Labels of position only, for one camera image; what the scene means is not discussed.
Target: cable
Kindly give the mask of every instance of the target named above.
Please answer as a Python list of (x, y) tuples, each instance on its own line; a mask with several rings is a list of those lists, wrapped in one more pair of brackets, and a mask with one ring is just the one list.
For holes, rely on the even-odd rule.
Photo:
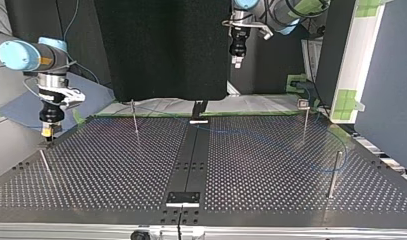
[(248, 19), (248, 18), (250, 18), (250, 17), (252, 17), (252, 16), (253, 16), (253, 14), (249, 14), (249, 15), (246, 15), (246, 16), (244, 16), (244, 17), (242, 17), (242, 18), (232, 19), (231, 21), (232, 21), (232, 22), (243, 21), (243, 20), (246, 20), (246, 19)]
[(301, 12), (297, 11), (297, 10), (293, 7), (293, 5), (290, 3), (290, 0), (285, 0), (285, 3), (287, 4), (287, 7), (291, 10), (291, 12), (293, 12), (294, 14), (296, 14), (297, 16), (302, 17), (302, 18), (315, 18), (315, 17), (319, 17), (319, 16), (322, 15), (324, 12), (326, 12), (326, 11), (328, 10), (328, 8), (329, 8), (329, 4), (328, 4), (326, 1), (321, 1), (321, 0), (319, 0), (319, 2), (322, 3), (322, 5), (323, 5), (322, 7), (323, 7), (324, 9), (322, 9), (322, 10), (319, 11), (319, 12), (304, 14), (304, 13), (301, 13)]
[(277, 14), (275, 13), (275, 9), (271, 12), (270, 9), (265, 10), (265, 12), (268, 12), (269, 16), (271, 17), (271, 19), (276, 22), (278, 25), (283, 26), (283, 27), (295, 27), (301, 23), (303, 23), (304, 21), (306, 21), (308, 18), (303, 18), (303, 20), (298, 21), (295, 24), (287, 24), (287, 23), (283, 23), (280, 20), (278, 20), (277, 18)]
[[(308, 23), (308, 31), (309, 31), (309, 33), (310, 33), (311, 25), (312, 25), (312, 19), (309, 19), (309, 23)], [(309, 38), (306, 39), (306, 45), (307, 45), (306, 49), (307, 49), (307, 52), (308, 52), (309, 71), (310, 71), (310, 76), (311, 76), (310, 82), (313, 84), (313, 86), (315, 88), (315, 91), (316, 91), (316, 94), (318, 95), (319, 101), (320, 101), (322, 107), (324, 108), (325, 112), (327, 113), (328, 118), (330, 118), (331, 117), (330, 113), (328, 112), (327, 108), (325, 107), (326, 106), (325, 102), (322, 100), (321, 95), (319, 94), (319, 91), (318, 91), (318, 87), (316, 86), (315, 79), (313, 78), (312, 63), (311, 63), (310, 50), (309, 50)]]
[(63, 34), (63, 41), (65, 41), (65, 42), (66, 42), (66, 37), (68, 35), (70, 28), (72, 27), (72, 24), (75, 22), (76, 16), (78, 16), (78, 10), (79, 10), (79, 0), (76, 0), (75, 13), (73, 14), (72, 19), (71, 19), (68, 27), (66, 28), (65, 33)]
[(77, 62), (77, 61), (72, 61), (72, 62), (70, 62), (70, 63), (68, 63), (68, 64), (66, 64), (66, 65), (63, 65), (63, 66), (57, 67), (57, 68), (52, 68), (52, 69), (50, 69), (50, 70), (31, 71), (31, 72), (36, 72), (36, 73), (41, 73), (41, 72), (45, 72), (45, 73), (47, 73), (47, 72), (54, 72), (54, 71), (57, 71), (57, 70), (60, 70), (60, 69), (63, 69), (63, 68), (70, 67), (70, 66), (75, 65), (75, 64), (78, 64), (78, 62)]
[[(78, 12), (79, 12), (79, 0), (76, 0), (75, 12), (74, 12), (74, 14), (73, 14), (73, 16), (72, 16), (71, 21), (69, 22), (68, 27), (67, 27), (66, 30), (65, 30), (65, 33), (63, 34), (63, 40), (64, 40), (65, 42), (67, 42), (68, 32), (69, 32), (69, 30), (71, 29), (73, 23), (75, 22), (76, 17), (78, 16)], [(68, 54), (69, 60), (70, 60), (70, 61), (74, 61), (73, 57), (72, 57), (69, 53), (67, 53), (67, 54)], [(91, 71), (90, 69), (86, 68), (84, 65), (82, 65), (82, 64), (80, 64), (80, 63), (78, 63), (78, 62), (76, 62), (76, 65), (79, 66), (80, 68), (84, 69), (84, 70), (87, 71), (88, 73), (90, 73), (90, 74), (93, 76), (95, 82), (98, 83), (98, 84), (100, 84), (100, 79), (97, 77), (97, 75), (94, 74), (93, 71)]]
[(28, 91), (30, 91), (32, 94), (34, 94), (34, 95), (35, 95), (37, 98), (39, 98), (41, 101), (44, 101), (44, 102), (49, 103), (49, 104), (51, 104), (51, 105), (61, 106), (62, 104), (60, 104), (60, 103), (53, 103), (53, 102), (47, 101), (46, 99), (42, 98), (38, 93), (36, 93), (34, 90), (32, 90), (32, 89), (28, 86), (28, 84), (27, 84), (28, 80), (36, 79), (36, 78), (37, 78), (37, 77), (29, 77), (29, 78), (25, 78), (25, 79), (23, 80), (23, 85), (26, 87), (26, 89), (28, 89)]
[(310, 92), (309, 92), (309, 90), (307, 89), (307, 87), (305, 87), (305, 86), (301, 86), (303, 89), (305, 89), (306, 90), (306, 92), (308, 93), (308, 101), (310, 102), (310, 99), (311, 99), (311, 95), (310, 95)]
[[(116, 113), (119, 113), (119, 112), (121, 112), (121, 111), (123, 111), (123, 110), (125, 110), (125, 109), (129, 109), (129, 108), (130, 108), (130, 106), (125, 107), (125, 108), (123, 108), (123, 109), (120, 109), (120, 110), (116, 111), (115, 113), (113, 113), (112, 116), (115, 115)], [(194, 128), (197, 128), (197, 129), (201, 129), (201, 130), (204, 130), (204, 131), (209, 131), (209, 132), (218, 133), (218, 134), (245, 134), (245, 135), (252, 136), (252, 137), (254, 137), (254, 138), (256, 138), (256, 139), (258, 139), (259, 141), (264, 142), (264, 143), (267, 143), (267, 142), (270, 143), (270, 142), (272, 142), (272, 139), (270, 139), (270, 138), (267, 137), (267, 136), (263, 136), (263, 135), (261, 135), (261, 134), (257, 134), (257, 133), (250, 132), (250, 131), (246, 131), (246, 130), (240, 130), (240, 129), (238, 129), (238, 130), (218, 130), (218, 129), (210, 129), (210, 128), (201, 127), (201, 126), (199, 126), (199, 125), (190, 124), (189, 121), (183, 120), (183, 119), (181, 119), (181, 118), (178, 118), (177, 115), (175, 115), (175, 114), (173, 114), (173, 113), (161, 112), (161, 111), (157, 111), (157, 110), (149, 109), (149, 108), (145, 108), (145, 107), (140, 107), (140, 106), (135, 106), (135, 108), (147, 110), (147, 111), (150, 111), (150, 113), (156, 112), (156, 113), (162, 113), (162, 114), (170, 115), (170, 116), (172, 116), (175, 120), (177, 120), (177, 121), (179, 121), (179, 122), (181, 122), (181, 123), (184, 123), (184, 124), (186, 124), (186, 125), (190, 125), (191, 127), (194, 127)], [(328, 134), (333, 135), (333, 136), (341, 143), (341, 145), (343, 146), (343, 149), (344, 149), (344, 161), (343, 161), (342, 165), (341, 165), (338, 169), (336, 169), (336, 170), (334, 170), (334, 169), (325, 169), (325, 168), (322, 168), (322, 167), (320, 167), (320, 166), (316, 166), (315, 164), (310, 165), (310, 168), (311, 168), (312, 170), (319, 171), (319, 172), (323, 172), (323, 173), (339, 172), (339, 171), (343, 170), (343, 169), (345, 168), (346, 164), (347, 164), (347, 161), (348, 161), (348, 150), (347, 150), (346, 144), (344, 143), (343, 140), (341, 140), (341, 138), (340, 138), (339, 136), (337, 136), (335, 133), (333, 133), (333, 132), (331, 132), (331, 131), (329, 131), (329, 130), (326, 130), (326, 132), (327, 132)], [(282, 145), (281, 143), (278, 143), (278, 142), (277, 142), (277, 144), (280, 145), (280, 148), (281, 148), (281, 149), (288, 149), (288, 148), (289, 148), (288, 146)]]
[[(71, 61), (73, 61), (73, 58), (71, 57), (71, 55), (70, 55), (69, 53), (67, 53), (67, 54), (68, 54), (69, 59), (70, 59)], [(88, 73), (90, 73), (90, 74), (93, 76), (95, 82), (98, 83), (98, 84), (100, 84), (100, 79), (97, 77), (97, 75), (95, 75), (95, 74), (93, 73), (93, 71), (91, 71), (90, 69), (86, 68), (84, 65), (82, 65), (82, 64), (80, 64), (80, 63), (78, 63), (78, 62), (76, 62), (76, 65), (79, 66), (80, 68), (84, 69), (84, 70), (87, 71)]]

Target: vertical metal post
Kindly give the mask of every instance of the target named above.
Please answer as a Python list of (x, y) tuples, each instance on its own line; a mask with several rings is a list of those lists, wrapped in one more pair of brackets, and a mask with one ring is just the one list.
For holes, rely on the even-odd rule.
[(335, 184), (336, 184), (336, 181), (337, 181), (337, 169), (338, 169), (339, 162), (340, 162), (340, 159), (342, 158), (342, 156), (343, 156), (343, 152), (338, 151), (337, 155), (336, 155), (336, 161), (334, 163), (334, 170), (333, 170), (333, 175), (332, 175), (332, 178), (331, 178), (330, 189), (328, 191), (328, 198), (333, 197), (334, 188), (335, 188)]
[(135, 116), (135, 102), (134, 102), (134, 100), (131, 100), (131, 112), (132, 112), (132, 116), (134, 117), (135, 132), (138, 133), (138, 125), (137, 125), (137, 118)]
[(307, 127), (308, 127), (309, 111), (310, 111), (310, 108), (308, 108), (308, 109), (306, 110), (305, 133), (306, 133), (306, 129), (307, 129)]
[(41, 157), (43, 158), (43, 162), (47, 171), (51, 172), (50, 166), (48, 165), (47, 158), (45, 157), (44, 150), (40, 150)]

